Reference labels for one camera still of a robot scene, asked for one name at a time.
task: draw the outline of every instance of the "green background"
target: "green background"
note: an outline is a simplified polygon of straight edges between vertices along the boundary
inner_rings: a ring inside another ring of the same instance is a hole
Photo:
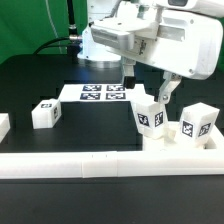
[[[66,0],[48,0],[59,37],[68,36]],[[79,34],[87,24],[86,0],[73,0]],[[45,0],[0,0],[0,63],[12,55],[31,54],[43,43],[54,39]],[[60,53],[47,49],[41,53]],[[224,71],[224,43],[218,67]]]

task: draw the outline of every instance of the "white cube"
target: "white cube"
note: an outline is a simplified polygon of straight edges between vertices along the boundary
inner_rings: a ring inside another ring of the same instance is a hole
[[[60,117],[60,101],[56,99],[43,100],[32,111],[33,128],[52,128]]]
[[[136,96],[131,105],[140,134],[153,139],[165,134],[168,121],[164,104],[155,102],[153,96],[142,94]]]
[[[206,144],[218,114],[219,109],[204,103],[185,107],[174,140],[192,147]]]
[[[5,113],[0,114],[0,142],[4,139],[9,129],[9,115]]]

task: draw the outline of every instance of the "cable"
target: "cable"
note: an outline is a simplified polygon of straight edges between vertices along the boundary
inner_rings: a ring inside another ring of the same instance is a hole
[[[60,42],[60,41],[65,41],[65,40],[69,40],[69,37],[58,37],[56,39],[53,39],[53,40],[50,40],[44,44],[42,44],[39,48],[37,48],[36,51],[34,51],[33,54],[38,54],[42,49],[46,48],[47,46],[49,46],[50,44],[53,44],[53,43],[57,43],[57,42]]]
[[[118,0],[118,1],[116,2],[116,4],[114,5],[114,8],[112,9],[112,11],[111,11],[111,13],[110,13],[110,15],[108,16],[109,18],[114,17],[114,15],[115,15],[115,13],[117,12],[117,10],[118,10],[119,5],[120,5],[121,2],[122,2],[122,0]]]
[[[72,0],[67,0],[67,7],[68,7],[68,20],[69,20],[69,35],[77,35],[78,33],[75,25],[75,16]]]
[[[60,44],[60,45],[49,45],[49,46],[44,46],[44,47],[42,47],[40,50],[39,50],[39,52],[40,51],[42,51],[42,50],[44,50],[44,49],[46,49],[46,48],[54,48],[54,47],[67,47],[68,45],[67,44]]]
[[[56,28],[55,28],[54,22],[53,22],[53,20],[52,20],[52,16],[51,16],[51,11],[50,11],[50,7],[49,7],[49,2],[48,2],[48,0],[45,0],[45,3],[46,3],[47,14],[48,14],[48,18],[49,18],[51,27],[52,27],[52,29],[53,29],[53,32],[54,32],[55,37],[58,38],[58,33],[57,33]]]

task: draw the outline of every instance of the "black surface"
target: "black surface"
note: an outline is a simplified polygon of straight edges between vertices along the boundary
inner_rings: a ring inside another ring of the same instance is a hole
[[[142,65],[136,72],[137,82],[153,94],[161,72]],[[72,65],[64,56],[10,58],[0,66],[0,111],[10,113],[12,124],[1,152],[140,148],[128,102],[64,104],[55,128],[32,129],[31,110],[40,100],[57,97],[64,83],[119,79],[117,69],[105,74]],[[179,119],[182,107],[198,100],[222,107],[223,81],[219,72],[206,81],[183,80],[168,105],[168,117]],[[219,119],[223,128],[222,113]],[[0,223],[223,224],[223,189],[223,175],[0,180]]]
[[[63,103],[50,129],[33,129],[31,111],[43,99],[58,98],[64,84],[120,83],[120,69],[72,64],[66,56],[18,56],[0,67],[0,111],[11,130],[1,152],[70,152],[141,149],[129,102]]]

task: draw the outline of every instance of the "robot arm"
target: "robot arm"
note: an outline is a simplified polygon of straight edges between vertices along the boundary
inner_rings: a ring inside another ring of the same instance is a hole
[[[93,39],[125,58],[122,71],[128,88],[134,86],[130,66],[135,61],[167,71],[158,100],[168,103],[181,76],[202,80],[214,72],[223,28],[210,16],[223,17],[224,3],[219,0],[138,2],[121,2],[116,18],[94,21]],[[127,13],[133,8],[134,13]]]

